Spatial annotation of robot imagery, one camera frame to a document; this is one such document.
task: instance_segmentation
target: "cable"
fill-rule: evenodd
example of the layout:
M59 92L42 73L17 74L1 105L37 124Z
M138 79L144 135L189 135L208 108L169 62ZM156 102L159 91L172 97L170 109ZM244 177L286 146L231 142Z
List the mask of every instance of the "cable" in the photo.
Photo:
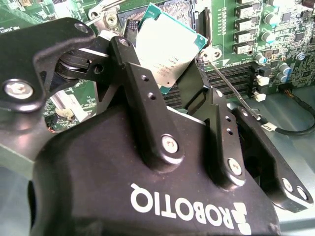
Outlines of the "cable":
M289 98L292 98L297 104L299 104L304 110L308 111L309 113L312 114L312 116L314 117L315 120L315 110L314 108L312 108L309 104L307 104L306 102L302 101L299 97L297 97L296 95L294 95L290 90L285 90L283 91L285 95L287 95ZM268 121L265 118L262 118L260 120L260 123L267 124ZM279 127L277 127L275 129L275 131L277 133L280 134L284 134L284 135L288 135L288 136L302 136L302 135L307 135L307 134L311 134L315 131L315 122L313 124L312 127L306 129L306 130L302 130L302 131L289 131L289 130L285 130L285 129L281 129Z

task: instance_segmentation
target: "hole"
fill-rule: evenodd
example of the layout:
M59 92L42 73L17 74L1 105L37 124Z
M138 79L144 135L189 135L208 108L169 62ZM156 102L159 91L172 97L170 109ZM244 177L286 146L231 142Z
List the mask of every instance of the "hole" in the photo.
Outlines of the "hole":
M95 18L96 16L98 16L98 14L97 14L96 12L92 12L92 13L91 13L91 16L92 16L93 18Z
M145 75L142 75L142 76L141 76L141 79L142 79L143 81L146 81L146 82L149 81L149 79L148 79Z
M126 47L129 47L129 46L130 46L130 44L128 43L128 41L125 40L124 38L120 38L120 39L119 39L119 42L120 42L121 44L123 44L124 46L126 46Z
M215 58L219 58L221 54L219 52L215 52Z
M100 64L97 64L94 67L94 74L98 75L98 74L102 73L103 70L104 70L104 67L101 66Z
M233 135L233 132L232 132L231 129L226 129L226 130L227 130L227 132L228 132L230 135Z
M156 96L153 93L149 92L148 93L148 98L150 98L151 100L155 100Z
M88 29L86 28L86 26L84 24L75 23L74 27L76 27L79 31L81 31L83 33L87 33L88 32Z

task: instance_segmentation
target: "silver screw head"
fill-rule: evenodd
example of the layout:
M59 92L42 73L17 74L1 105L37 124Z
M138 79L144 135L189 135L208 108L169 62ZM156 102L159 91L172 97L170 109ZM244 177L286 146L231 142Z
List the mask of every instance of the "silver screw head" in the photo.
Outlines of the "silver screw head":
M216 90L216 93L218 94L219 97L223 97L223 94L219 90Z
M117 15L110 13L106 16L106 22L108 24L108 26L114 27L117 25L118 19L117 19Z
M235 159L228 159L228 166L230 167L231 171L233 171L233 173L237 176L240 176L242 174L242 168Z
M89 32L88 29L87 29L87 27L86 27L84 24L75 23L75 24L74 24L74 27L76 27L77 30L79 30L79 31L81 31L81 32L83 32L83 33Z
M128 43L128 41L125 40L124 38L120 38L120 39L119 39L119 42L120 42L121 44L123 44L124 46L126 46L126 47L129 47L129 46L130 46L129 43Z
M165 135L162 137L162 145L163 148L169 153L176 153L178 151L177 142L170 136Z
M287 191L289 192L293 192L293 188L292 185L290 184L289 180L287 180L286 178L282 178L283 184L285 186L285 188L287 189Z
M301 197L304 200L307 200L308 197L306 196L306 193L304 192L303 188L301 186L297 186L297 191L299 192L299 194L301 195Z
M10 81L5 84L4 91L11 97L27 99L32 96L33 88L22 81Z

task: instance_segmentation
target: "metal surface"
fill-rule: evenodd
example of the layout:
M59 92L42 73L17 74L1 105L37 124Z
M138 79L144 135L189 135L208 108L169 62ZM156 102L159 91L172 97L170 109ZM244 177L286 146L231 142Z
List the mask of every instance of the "metal surface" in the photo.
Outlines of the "metal surface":
M220 97L219 94L216 88L210 88L205 94L203 104L192 116L207 122L210 127L212 158L209 158L209 175L220 187L232 190L243 186L247 175L242 171L245 165L235 117L228 110L225 97ZM231 168L231 159L240 168L236 164Z
M4 91L11 97L27 99L33 94L33 88L20 80L11 80L5 83Z

